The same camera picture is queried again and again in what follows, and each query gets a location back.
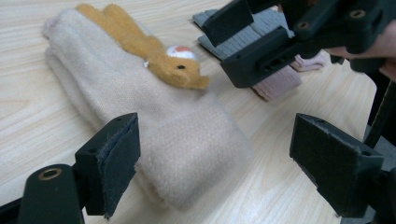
wooden table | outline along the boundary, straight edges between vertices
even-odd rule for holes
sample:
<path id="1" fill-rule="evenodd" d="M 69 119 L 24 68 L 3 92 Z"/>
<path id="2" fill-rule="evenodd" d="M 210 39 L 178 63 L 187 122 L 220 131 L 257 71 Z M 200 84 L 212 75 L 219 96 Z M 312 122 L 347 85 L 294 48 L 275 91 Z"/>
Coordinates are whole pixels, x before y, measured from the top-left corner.
<path id="1" fill-rule="evenodd" d="M 94 3 L 103 8 L 110 1 Z M 148 201 L 134 180 L 110 223 L 339 223 L 340 217 L 289 157 L 297 112 L 326 119 L 362 139 L 375 85 L 350 71 L 348 63 L 301 73 L 304 84 L 271 103 L 252 90 L 238 90 L 196 41 L 202 32 L 191 16 L 228 1 L 111 1 L 143 22 L 165 44 L 192 47 L 203 74 L 212 76 L 210 90 L 232 113 L 254 146 L 255 157 L 235 189 L 209 191 L 186 213 L 161 209 Z M 73 164 L 74 153 L 94 135 L 67 100 L 45 63 L 48 41 L 41 27 L 62 9 L 79 1 L 0 2 L 0 204 L 22 196 L 29 174 L 54 163 Z M 106 223 L 85 217 L 87 223 Z"/>

stuffed animal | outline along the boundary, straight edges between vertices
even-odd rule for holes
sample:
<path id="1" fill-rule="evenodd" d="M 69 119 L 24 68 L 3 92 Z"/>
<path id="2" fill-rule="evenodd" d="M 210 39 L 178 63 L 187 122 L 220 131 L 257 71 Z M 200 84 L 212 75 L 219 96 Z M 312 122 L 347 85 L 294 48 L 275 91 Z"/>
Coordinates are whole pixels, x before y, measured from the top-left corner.
<path id="1" fill-rule="evenodd" d="M 166 49 L 155 36 L 145 35 L 127 12 L 114 4 L 100 11 L 82 4 L 77 10 L 97 23 L 127 52 L 145 60 L 153 74 L 164 82 L 186 89 L 202 90 L 209 77 L 200 75 L 200 65 L 188 47 L 173 46 Z"/>

